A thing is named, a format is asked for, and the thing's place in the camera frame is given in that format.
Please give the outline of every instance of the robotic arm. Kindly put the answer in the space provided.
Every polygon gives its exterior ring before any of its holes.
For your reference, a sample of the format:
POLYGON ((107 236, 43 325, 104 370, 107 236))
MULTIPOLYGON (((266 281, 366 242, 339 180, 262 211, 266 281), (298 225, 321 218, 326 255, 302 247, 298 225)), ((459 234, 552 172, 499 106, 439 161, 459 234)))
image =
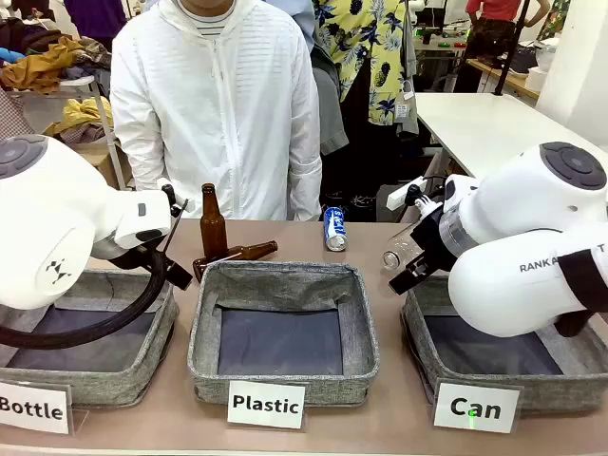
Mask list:
POLYGON ((52 138, 0 142, 0 211, 0 304, 24 311, 51 304, 78 280, 91 256, 152 273, 140 298, 109 320, 63 334, 0 329, 1 344, 59 349, 96 340, 142 314, 166 279, 185 289, 192 278, 156 250, 171 229, 167 194, 119 192, 52 138))
POLYGON ((422 213, 411 236, 424 252, 390 286, 402 294, 451 271, 452 304, 479 331, 506 337, 556 323, 575 335, 608 309, 606 184, 591 154, 553 142, 481 183, 450 176, 443 204, 411 185, 405 200, 422 213))

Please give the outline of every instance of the yellow garment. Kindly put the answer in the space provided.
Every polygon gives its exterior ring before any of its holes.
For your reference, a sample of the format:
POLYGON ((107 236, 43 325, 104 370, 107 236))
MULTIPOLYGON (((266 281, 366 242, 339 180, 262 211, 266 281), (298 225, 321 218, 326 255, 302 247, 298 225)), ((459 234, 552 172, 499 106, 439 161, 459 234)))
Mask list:
POLYGON ((62 36, 59 44, 48 47, 48 52, 29 55, 16 64, 5 66, 0 73, 0 80, 12 88, 31 89, 40 93, 54 92, 59 87, 61 70, 72 66, 72 51, 82 48, 75 41, 62 36))
POLYGON ((314 0, 318 38, 338 67, 344 101, 363 61, 371 57, 372 124, 394 122, 395 100, 402 90, 403 0, 314 0))
MULTIPOLYGON (((112 108, 110 102, 102 97, 105 115, 111 127, 114 127, 114 119, 112 118, 112 108)), ((87 98, 82 103, 78 100, 67 100, 64 106, 64 119, 61 122, 53 123, 45 130, 45 135, 55 136, 68 128, 81 124, 98 124, 102 121, 99 115, 99 109, 94 98, 87 98)))

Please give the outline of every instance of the beige tabletop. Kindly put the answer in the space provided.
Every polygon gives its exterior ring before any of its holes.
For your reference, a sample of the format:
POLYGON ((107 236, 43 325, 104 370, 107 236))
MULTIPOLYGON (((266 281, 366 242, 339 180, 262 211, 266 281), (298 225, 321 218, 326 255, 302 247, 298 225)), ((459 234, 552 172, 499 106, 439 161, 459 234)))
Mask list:
MULTIPOLYGON (((91 411, 76 436, 0 427, 0 444, 130 450, 245 450, 390 454, 571 455, 608 450, 608 412, 522 419, 511 435, 433 427, 418 374, 401 343, 396 296, 381 273, 386 240, 403 226, 348 224, 346 253, 323 248, 320 223, 228 222, 229 244, 275 239, 274 259, 348 262, 361 270, 380 344, 380 372, 360 408, 309 408, 300 431, 226 423, 226 407, 197 403, 186 368, 198 287, 176 292, 180 317, 166 360, 134 408, 91 411)), ((198 224, 183 221, 170 256, 189 265, 201 255, 198 224)), ((7 454, 7 449, 0 454, 7 454)))

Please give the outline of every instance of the clear plastic bottle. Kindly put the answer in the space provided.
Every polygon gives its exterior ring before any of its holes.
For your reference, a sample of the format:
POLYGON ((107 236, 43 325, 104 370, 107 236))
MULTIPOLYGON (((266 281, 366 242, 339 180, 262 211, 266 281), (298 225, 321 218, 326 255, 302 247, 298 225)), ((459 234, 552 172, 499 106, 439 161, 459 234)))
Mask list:
POLYGON ((387 271, 400 271, 405 269, 410 261, 422 254, 416 241, 411 238, 411 232, 416 224, 397 233, 389 239, 387 250, 382 255, 382 265, 387 271))

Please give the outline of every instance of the plastic sign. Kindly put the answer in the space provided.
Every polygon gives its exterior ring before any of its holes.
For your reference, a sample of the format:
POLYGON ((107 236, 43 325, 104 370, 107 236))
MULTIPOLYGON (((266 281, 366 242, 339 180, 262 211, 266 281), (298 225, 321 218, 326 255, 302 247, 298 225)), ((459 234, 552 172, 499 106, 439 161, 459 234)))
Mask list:
POLYGON ((254 382, 230 382, 228 422, 300 429, 304 387, 254 382))
POLYGON ((68 434, 67 391, 0 383, 0 424, 68 434))
POLYGON ((434 425, 508 434, 513 428, 520 393, 520 389, 442 383, 434 425))

